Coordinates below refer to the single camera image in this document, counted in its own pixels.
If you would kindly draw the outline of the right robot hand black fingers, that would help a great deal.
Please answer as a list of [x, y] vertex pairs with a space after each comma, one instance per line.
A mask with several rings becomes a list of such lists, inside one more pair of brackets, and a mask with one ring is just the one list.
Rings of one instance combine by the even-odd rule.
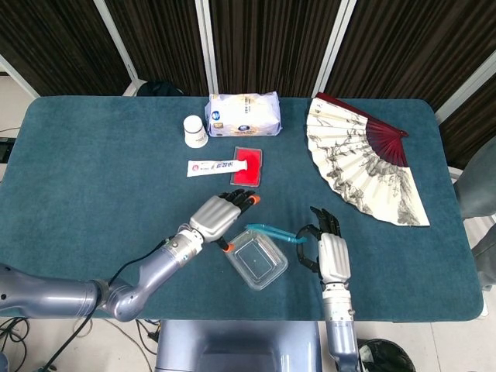
[[[338, 219], [324, 208], [311, 206], [311, 211], [318, 219], [319, 226], [312, 224], [303, 226], [297, 233], [296, 253], [298, 262], [312, 273], [318, 274], [324, 284], [346, 284], [351, 278], [350, 258], [345, 239], [341, 236]], [[317, 239], [319, 255], [315, 260], [306, 257], [305, 236]]]

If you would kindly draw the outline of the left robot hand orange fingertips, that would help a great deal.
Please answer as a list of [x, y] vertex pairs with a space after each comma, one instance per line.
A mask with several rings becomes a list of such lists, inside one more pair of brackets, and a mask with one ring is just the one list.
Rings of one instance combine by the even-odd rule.
[[228, 253], [234, 245], [225, 240], [225, 232], [248, 208], [259, 202], [259, 195], [244, 189], [214, 195], [190, 218], [189, 226], [201, 234], [205, 243], [216, 243]]

